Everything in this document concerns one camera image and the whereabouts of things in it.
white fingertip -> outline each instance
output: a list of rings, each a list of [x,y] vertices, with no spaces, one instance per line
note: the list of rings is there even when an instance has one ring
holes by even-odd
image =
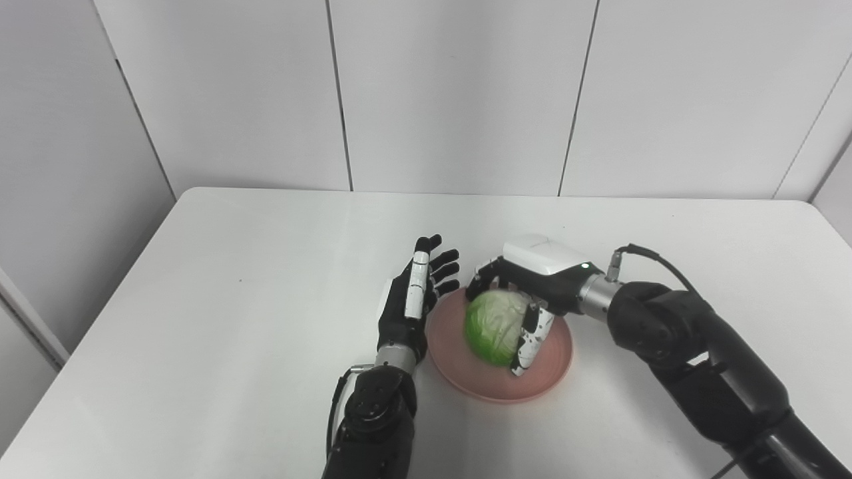
[[[516,376],[521,376],[533,364],[538,350],[550,333],[550,327],[553,326],[554,315],[544,309],[538,310],[538,322],[535,330],[529,332],[521,330],[521,337],[524,339],[523,344],[518,348],[518,364],[520,367],[512,369],[512,373]]]
[[[406,293],[406,317],[419,320],[423,316],[423,297],[426,294],[426,281],[429,280],[429,254],[414,251],[412,275],[408,280]]]

silver cylinder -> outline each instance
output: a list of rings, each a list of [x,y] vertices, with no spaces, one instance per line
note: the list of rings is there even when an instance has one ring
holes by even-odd
[[[414,350],[402,344],[385,344],[376,354],[376,366],[398,367],[411,375],[416,365],[417,355]]]
[[[590,276],[580,288],[580,311],[596,320],[607,322],[609,304],[619,289],[621,289],[621,283],[607,281],[603,274]]]

pink plate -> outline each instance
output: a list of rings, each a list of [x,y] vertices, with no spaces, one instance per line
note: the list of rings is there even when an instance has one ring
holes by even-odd
[[[429,315],[426,338],[438,371],[462,392],[483,401],[511,404],[530,401],[553,389],[571,366],[571,332],[556,318],[535,361],[523,376],[492,366],[474,355],[464,339],[464,288],[446,297]]]

black robotic finger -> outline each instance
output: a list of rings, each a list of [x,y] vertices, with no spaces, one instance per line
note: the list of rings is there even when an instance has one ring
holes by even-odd
[[[429,266],[432,268],[432,271],[439,269],[441,266],[445,264],[452,263],[458,259],[458,250],[449,250],[444,251],[437,257],[433,258],[432,261],[429,262]]]
[[[455,273],[458,273],[458,263],[445,264],[444,266],[441,266],[437,270],[433,271],[432,281],[434,281],[436,284],[440,283],[449,276],[454,275]]]
[[[441,239],[440,234],[436,234],[429,238],[429,251],[433,251],[435,248],[440,246],[441,242],[443,242],[443,239]]]
[[[470,280],[468,290],[464,293],[464,295],[468,298],[468,301],[473,301],[474,298],[483,292],[488,291],[491,287],[491,283],[493,283],[494,279],[500,275],[500,260],[500,257],[495,258],[490,263],[487,263],[476,270],[474,273],[474,279]]]
[[[453,291],[456,291],[459,286],[461,285],[458,283],[458,280],[444,281],[443,283],[435,287],[435,294],[438,297],[442,297],[445,294],[449,294]]]
[[[438,299],[440,297],[449,294],[453,291],[456,291],[459,286],[461,286],[461,284],[459,284],[458,280],[444,281],[438,286],[435,286],[435,288],[433,288],[432,291],[429,292],[429,294],[426,296],[426,299],[424,300],[426,311],[431,311],[438,303]]]

table surface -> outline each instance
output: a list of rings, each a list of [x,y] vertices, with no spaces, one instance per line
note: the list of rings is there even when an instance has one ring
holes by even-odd
[[[852,250],[810,205],[196,188],[0,459],[0,477],[320,477],[337,377],[371,361],[384,283],[432,233],[461,251],[463,283],[517,234],[546,234],[601,265],[628,242],[660,251],[852,465]],[[622,271],[675,285],[641,258]],[[424,361],[409,477],[702,479],[728,461],[603,324],[567,321],[571,369],[525,404],[468,398]]]

